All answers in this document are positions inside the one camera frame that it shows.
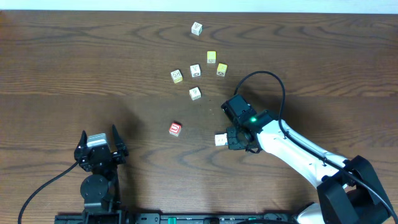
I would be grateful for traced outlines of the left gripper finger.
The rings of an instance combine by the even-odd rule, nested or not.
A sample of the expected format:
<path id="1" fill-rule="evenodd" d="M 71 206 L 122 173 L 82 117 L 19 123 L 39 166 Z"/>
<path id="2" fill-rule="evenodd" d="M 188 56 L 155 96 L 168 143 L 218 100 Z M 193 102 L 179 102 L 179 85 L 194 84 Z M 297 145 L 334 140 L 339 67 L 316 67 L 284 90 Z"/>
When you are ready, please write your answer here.
<path id="1" fill-rule="evenodd" d="M 85 148 L 87 143 L 87 135 L 85 131 L 82 131 L 81 138 L 78 143 L 78 148 Z"/>
<path id="2" fill-rule="evenodd" d="M 117 150 L 122 151 L 123 153 L 127 153 L 127 147 L 126 147 L 124 141 L 121 139 L 115 125 L 112 125 L 112 132 L 113 132 L 114 144 L 115 144 Z"/>

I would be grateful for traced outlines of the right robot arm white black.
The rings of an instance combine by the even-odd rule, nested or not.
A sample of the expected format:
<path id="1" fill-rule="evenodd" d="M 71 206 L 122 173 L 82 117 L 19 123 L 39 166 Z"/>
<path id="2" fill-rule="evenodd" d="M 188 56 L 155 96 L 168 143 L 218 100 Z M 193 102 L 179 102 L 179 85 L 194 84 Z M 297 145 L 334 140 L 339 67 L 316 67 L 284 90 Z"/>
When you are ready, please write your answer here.
<path id="1" fill-rule="evenodd" d="M 397 215 L 371 163 L 361 157 L 347 159 L 309 141 L 270 111 L 229 107 L 232 126 L 226 131 L 231 150 L 258 154 L 265 151 L 302 175 L 318 194 L 300 212 L 297 223 L 383 223 Z"/>

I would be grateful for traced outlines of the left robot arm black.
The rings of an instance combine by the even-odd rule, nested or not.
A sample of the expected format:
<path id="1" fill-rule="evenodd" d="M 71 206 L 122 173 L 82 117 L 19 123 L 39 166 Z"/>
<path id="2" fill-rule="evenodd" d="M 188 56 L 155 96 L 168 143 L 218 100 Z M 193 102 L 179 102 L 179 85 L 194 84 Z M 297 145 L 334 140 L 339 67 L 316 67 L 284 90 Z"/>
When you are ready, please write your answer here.
<path id="1" fill-rule="evenodd" d="M 105 133 L 88 136 L 84 131 L 75 149 L 74 158 L 89 175 L 81 184 L 84 199 L 83 218 L 115 216 L 120 211 L 118 165 L 129 155 L 124 141 L 112 126 L 116 151 L 111 151 Z"/>

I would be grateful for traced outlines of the red U letter block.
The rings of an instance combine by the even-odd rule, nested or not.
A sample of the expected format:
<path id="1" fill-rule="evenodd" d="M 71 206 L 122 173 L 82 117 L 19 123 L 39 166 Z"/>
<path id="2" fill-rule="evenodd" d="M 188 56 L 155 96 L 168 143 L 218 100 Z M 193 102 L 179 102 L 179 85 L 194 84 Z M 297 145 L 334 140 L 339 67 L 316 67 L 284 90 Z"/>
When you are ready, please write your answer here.
<path id="1" fill-rule="evenodd" d="M 182 130 L 182 125 L 180 123 L 173 122 L 169 127 L 169 133 L 173 136 L 179 136 Z"/>

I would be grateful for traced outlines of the white block green side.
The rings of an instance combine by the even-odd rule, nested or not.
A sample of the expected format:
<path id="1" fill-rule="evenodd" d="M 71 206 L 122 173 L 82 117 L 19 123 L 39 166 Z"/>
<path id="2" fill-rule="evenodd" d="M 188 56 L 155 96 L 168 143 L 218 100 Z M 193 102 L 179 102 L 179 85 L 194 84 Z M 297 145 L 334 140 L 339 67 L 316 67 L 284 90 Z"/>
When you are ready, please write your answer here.
<path id="1" fill-rule="evenodd" d="M 199 87 L 190 89 L 189 94 L 193 101 L 201 98 L 201 91 L 200 91 Z"/>

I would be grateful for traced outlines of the yellow block with black mark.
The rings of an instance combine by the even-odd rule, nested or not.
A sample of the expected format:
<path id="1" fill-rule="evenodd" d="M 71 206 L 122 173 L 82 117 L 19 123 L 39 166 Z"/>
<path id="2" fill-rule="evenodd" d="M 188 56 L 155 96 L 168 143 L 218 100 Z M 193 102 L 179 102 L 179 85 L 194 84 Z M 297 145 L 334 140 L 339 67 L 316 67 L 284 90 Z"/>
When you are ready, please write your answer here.
<path id="1" fill-rule="evenodd" d="M 228 68 L 227 64 L 219 63 L 216 70 L 216 74 L 224 77 L 226 75 L 227 68 Z"/>

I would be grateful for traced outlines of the yellow block upper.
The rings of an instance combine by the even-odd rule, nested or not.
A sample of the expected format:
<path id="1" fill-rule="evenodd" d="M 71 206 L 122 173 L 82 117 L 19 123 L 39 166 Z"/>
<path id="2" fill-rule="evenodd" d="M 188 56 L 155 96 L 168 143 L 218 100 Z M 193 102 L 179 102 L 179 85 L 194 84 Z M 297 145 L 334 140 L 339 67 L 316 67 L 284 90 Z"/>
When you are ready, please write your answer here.
<path id="1" fill-rule="evenodd" d="M 216 63 L 216 51 L 207 51 L 207 63 Z"/>

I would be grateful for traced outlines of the white block yellow side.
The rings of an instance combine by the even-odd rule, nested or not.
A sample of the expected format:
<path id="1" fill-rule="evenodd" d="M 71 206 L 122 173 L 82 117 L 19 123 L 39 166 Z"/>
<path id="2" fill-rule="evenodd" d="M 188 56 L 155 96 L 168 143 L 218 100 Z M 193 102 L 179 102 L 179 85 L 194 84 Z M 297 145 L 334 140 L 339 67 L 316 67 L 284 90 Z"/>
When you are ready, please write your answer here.
<path id="1" fill-rule="evenodd" d="M 174 83 L 179 83 L 183 80 L 183 76 L 180 70 L 174 70 L 170 73 L 170 75 Z"/>

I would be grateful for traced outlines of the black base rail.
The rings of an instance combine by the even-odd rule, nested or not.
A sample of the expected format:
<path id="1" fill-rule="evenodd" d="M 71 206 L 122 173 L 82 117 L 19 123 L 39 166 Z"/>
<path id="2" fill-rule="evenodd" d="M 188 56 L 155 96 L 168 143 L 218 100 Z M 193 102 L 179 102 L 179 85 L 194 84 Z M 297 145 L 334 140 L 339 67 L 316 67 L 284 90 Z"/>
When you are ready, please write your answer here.
<path id="1" fill-rule="evenodd" d="M 57 215 L 54 224 L 235 224 L 235 223 L 297 223 L 293 215 L 286 213 L 265 214 L 159 214 L 159 213 L 110 213 Z"/>

